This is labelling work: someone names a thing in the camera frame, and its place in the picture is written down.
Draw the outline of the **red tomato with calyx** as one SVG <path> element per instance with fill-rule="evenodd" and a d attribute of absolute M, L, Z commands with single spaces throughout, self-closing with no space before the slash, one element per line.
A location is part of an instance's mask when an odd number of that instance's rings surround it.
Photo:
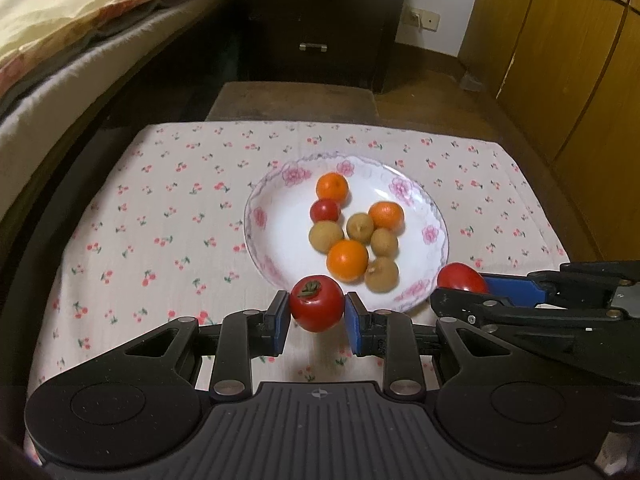
<path fill-rule="evenodd" d="M 326 275 L 309 275 L 299 280 L 288 296 L 296 323 L 311 333 L 322 333 L 341 321 L 345 297 L 341 286 Z"/>

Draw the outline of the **white floral plate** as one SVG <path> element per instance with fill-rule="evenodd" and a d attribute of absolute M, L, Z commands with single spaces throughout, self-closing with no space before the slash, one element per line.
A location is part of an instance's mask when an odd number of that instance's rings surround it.
<path fill-rule="evenodd" d="M 363 277 L 352 283 L 335 280 L 326 268 L 327 254 L 309 243 L 314 225 L 309 211 L 318 200 L 316 184 L 328 172 L 338 172 L 348 182 L 349 194 L 336 222 L 344 232 L 343 240 L 350 240 L 348 218 L 357 212 L 367 214 L 374 203 L 388 200 L 404 210 L 405 224 L 394 232 L 399 243 L 393 259 L 399 283 L 386 294 L 370 292 Z M 449 256 L 444 217 L 418 182 L 377 160 L 341 153 L 290 160 L 266 174 L 246 201 L 244 238 L 250 260 L 272 286 L 290 289 L 306 276 L 323 274 L 337 281 L 344 292 L 356 292 L 371 310 L 405 312 L 427 300 Z"/>

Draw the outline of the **beige mattress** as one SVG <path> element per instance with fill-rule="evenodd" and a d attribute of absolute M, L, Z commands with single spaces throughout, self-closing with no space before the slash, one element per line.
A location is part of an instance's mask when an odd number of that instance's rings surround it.
<path fill-rule="evenodd" d="M 116 18 L 57 55 L 58 68 L 1 118 L 1 212 L 5 214 L 66 130 L 115 82 L 221 0 L 155 0 Z"/>

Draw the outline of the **smooth orange fruit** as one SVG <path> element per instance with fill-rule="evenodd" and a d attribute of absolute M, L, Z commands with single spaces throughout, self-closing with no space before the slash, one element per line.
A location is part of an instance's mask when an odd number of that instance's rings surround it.
<path fill-rule="evenodd" d="M 340 240 L 326 255 L 326 268 L 343 283 L 359 281 L 369 263 L 367 247 L 356 240 Z"/>

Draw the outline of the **round red cherry tomato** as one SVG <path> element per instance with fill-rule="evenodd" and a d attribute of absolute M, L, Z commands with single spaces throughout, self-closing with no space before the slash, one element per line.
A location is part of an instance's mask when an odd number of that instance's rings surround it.
<path fill-rule="evenodd" d="M 311 205 L 309 215 L 314 223 L 320 221 L 337 222 L 341 217 L 341 207 L 334 200 L 319 198 Z"/>

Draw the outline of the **brown wooden stool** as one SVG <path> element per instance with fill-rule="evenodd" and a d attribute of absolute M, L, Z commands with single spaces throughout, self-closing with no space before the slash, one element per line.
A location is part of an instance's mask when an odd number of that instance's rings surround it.
<path fill-rule="evenodd" d="M 206 122 L 294 120 L 377 125 L 374 94 L 369 90 L 303 82 L 232 81 L 219 92 Z"/>

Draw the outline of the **wall power outlet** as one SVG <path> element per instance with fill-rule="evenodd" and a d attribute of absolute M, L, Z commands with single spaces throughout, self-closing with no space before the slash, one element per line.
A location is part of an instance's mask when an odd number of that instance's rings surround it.
<path fill-rule="evenodd" d="M 436 32 L 438 29 L 440 15 L 427 10 L 405 6 L 402 11 L 402 22 L 421 30 Z"/>

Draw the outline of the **large tan longan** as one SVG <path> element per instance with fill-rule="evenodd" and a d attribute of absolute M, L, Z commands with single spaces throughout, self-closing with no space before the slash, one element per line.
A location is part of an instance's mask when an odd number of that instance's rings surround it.
<path fill-rule="evenodd" d="M 393 259 L 378 257 L 369 263 L 363 278 L 370 292 L 386 294 L 398 285 L 399 269 Z"/>

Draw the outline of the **dark wooden nightstand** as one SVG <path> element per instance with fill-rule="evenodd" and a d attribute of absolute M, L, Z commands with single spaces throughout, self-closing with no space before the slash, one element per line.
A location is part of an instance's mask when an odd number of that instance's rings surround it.
<path fill-rule="evenodd" d="M 379 92 L 404 0 L 231 0 L 238 76 Z M 302 52 L 301 42 L 328 52 Z"/>

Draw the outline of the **mandarin orange with stem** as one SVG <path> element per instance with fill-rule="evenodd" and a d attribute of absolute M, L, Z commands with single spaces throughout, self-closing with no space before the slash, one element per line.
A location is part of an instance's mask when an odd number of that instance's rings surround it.
<path fill-rule="evenodd" d="M 349 194 L 348 182 L 338 172 L 328 172 L 318 179 L 316 194 L 319 200 L 333 200 L 339 205 L 344 204 Z"/>

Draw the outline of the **oblong red tomato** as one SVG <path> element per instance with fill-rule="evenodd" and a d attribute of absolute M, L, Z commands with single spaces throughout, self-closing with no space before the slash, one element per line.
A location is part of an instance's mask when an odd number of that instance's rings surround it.
<path fill-rule="evenodd" d="M 488 285 L 484 278 L 464 263 L 452 262 L 443 266 L 437 275 L 437 286 L 487 294 Z"/>

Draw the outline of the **brown wooden wardrobe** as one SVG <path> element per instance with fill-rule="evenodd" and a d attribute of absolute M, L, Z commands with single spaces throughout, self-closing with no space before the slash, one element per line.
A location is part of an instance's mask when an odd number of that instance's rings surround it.
<path fill-rule="evenodd" d="M 585 252 L 639 255 L 639 0 L 475 0 L 459 58 L 541 158 Z"/>

